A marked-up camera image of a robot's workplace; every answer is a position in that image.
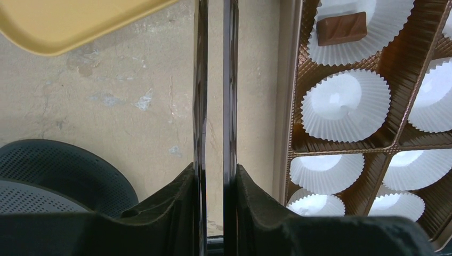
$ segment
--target black foam padding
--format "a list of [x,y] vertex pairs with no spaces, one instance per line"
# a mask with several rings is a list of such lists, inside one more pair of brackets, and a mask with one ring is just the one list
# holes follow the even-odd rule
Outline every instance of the black foam padding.
[[424,230],[408,219],[301,217],[264,192],[241,165],[236,184],[240,256],[434,255]]
[[2,255],[191,256],[194,169],[119,219],[95,212],[0,215]]
[[131,184],[111,164],[58,141],[21,140],[0,148],[0,178],[54,190],[112,218],[138,203]]

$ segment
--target plastic compartment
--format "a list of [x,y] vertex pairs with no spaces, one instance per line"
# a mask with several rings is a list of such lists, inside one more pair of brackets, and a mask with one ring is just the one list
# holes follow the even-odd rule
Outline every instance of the plastic compartment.
[[[285,204],[299,188],[288,175],[294,157],[364,153],[364,172],[336,195],[344,202],[346,215],[367,215],[393,155],[402,150],[452,148],[452,131],[424,133],[407,122],[430,60],[452,57],[452,43],[442,36],[452,0],[415,0],[408,22],[388,47],[361,62],[332,67],[317,65],[307,54],[319,1],[298,2],[281,3],[273,196]],[[303,96],[324,77],[350,69],[376,71],[388,82],[391,103],[385,123],[369,138],[353,143],[310,137],[301,124]],[[452,236],[452,172],[410,192],[425,201],[426,210],[418,223],[435,249],[441,249]]]
[[58,55],[177,0],[0,0],[0,31],[17,46]]
[[[374,187],[381,184],[381,170],[389,163],[386,162],[384,153],[364,154],[364,170],[359,178],[346,190],[334,194],[345,204],[345,214],[347,215],[366,215],[372,206],[372,198],[376,196]],[[294,184],[290,179],[287,184],[288,199],[301,187]]]
[[[432,59],[452,57],[452,41],[441,35],[438,41]],[[452,148],[452,131],[428,133],[415,129],[410,123],[407,123],[403,130],[399,143],[402,147],[435,147]]]

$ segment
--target gold plastic tray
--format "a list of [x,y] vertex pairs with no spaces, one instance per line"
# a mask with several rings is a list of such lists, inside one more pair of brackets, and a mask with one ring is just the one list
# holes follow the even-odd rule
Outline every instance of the gold plastic tray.
[[59,55],[177,0],[0,0],[0,31],[38,55]]

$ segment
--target beige wall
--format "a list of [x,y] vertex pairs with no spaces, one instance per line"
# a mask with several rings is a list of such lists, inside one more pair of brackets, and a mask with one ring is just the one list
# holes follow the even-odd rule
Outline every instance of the beige wall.
[[[191,0],[59,57],[38,57],[0,36],[0,146],[60,140],[118,168],[140,200],[192,161]],[[271,192],[278,0],[241,0],[238,159]],[[222,231],[223,3],[209,6],[207,208]]]

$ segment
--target chocolate bar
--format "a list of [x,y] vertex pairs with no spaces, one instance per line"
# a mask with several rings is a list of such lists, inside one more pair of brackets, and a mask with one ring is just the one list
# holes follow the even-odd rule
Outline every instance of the chocolate bar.
[[325,18],[317,22],[319,46],[354,42],[366,35],[366,12]]

